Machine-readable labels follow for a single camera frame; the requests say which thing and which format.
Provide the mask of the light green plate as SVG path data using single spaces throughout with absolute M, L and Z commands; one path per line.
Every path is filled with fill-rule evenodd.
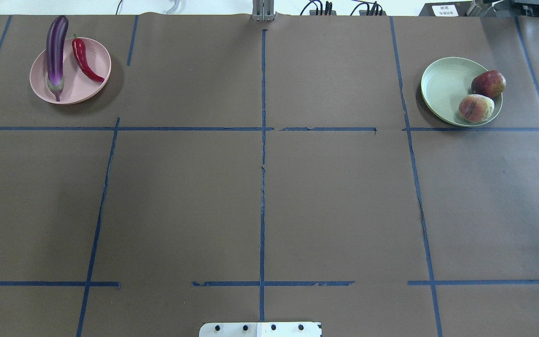
M 493 121 L 502 109 L 502 95 L 493 100 L 493 111 L 485 121 L 469 122 L 459 114 L 462 99 L 472 93 L 471 82 L 486 71 L 473 60 L 456 56 L 432 62 L 421 78 L 421 94 L 427 107 L 436 117 L 455 126 L 477 127 Z

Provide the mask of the purple eggplant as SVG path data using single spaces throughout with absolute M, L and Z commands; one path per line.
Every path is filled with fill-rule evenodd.
M 61 94 L 64 89 L 63 60 L 68 25 L 69 21 L 66 16 L 60 15 L 56 17 L 49 28 L 46 39 L 46 83 L 56 102 L 61 101 Z

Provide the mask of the pink plate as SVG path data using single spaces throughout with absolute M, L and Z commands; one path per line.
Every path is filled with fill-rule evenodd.
M 46 51 L 42 51 L 34 61 L 29 81 L 34 94 L 41 100 L 52 104 L 77 104 L 84 102 L 98 94 L 106 85 L 112 69 L 111 57 L 107 49 L 98 41 L 88 37 L 80 37 L 86 48 L 87 65 L 95 74 L 103 77 L 103 82 L 92 81 L 84 75 L 73 55 L 73 37 L 67 38 L 64 43 L 63 73 L 64 89 L 57 102 L 54 94 L 48 88 Z

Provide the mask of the red chili pepper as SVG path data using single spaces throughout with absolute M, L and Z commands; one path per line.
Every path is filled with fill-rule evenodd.
M 87 60 L 86 45 L 81 38 L 76 36 L 76 34 L 73 35 L 72 48 L 73 57 L 82 73 L 91 81 L 103 83 L 105 79 L 100 75 L 97 75 L 94 70 L 90 68 Z

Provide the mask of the aluminium frame post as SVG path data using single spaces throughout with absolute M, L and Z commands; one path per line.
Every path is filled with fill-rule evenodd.
M 276 12 L 274 0 L 253 0 L 252 21 L 272 22 L 275 20 Z

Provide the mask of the red yellow pomegranate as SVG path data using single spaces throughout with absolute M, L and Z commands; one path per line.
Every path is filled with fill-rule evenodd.
M 490 70 L 476 76 L 471 82 L 471 92 L 496 99 L 506 89 L 506 77 L 497 70 Z

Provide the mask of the black label box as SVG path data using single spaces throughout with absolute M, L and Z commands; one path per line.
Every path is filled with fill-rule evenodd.
M 423 5 L 418 16 L 431 17 L 464 17 L 472 1 L 447 0 L 445 2 L 432 2 Z

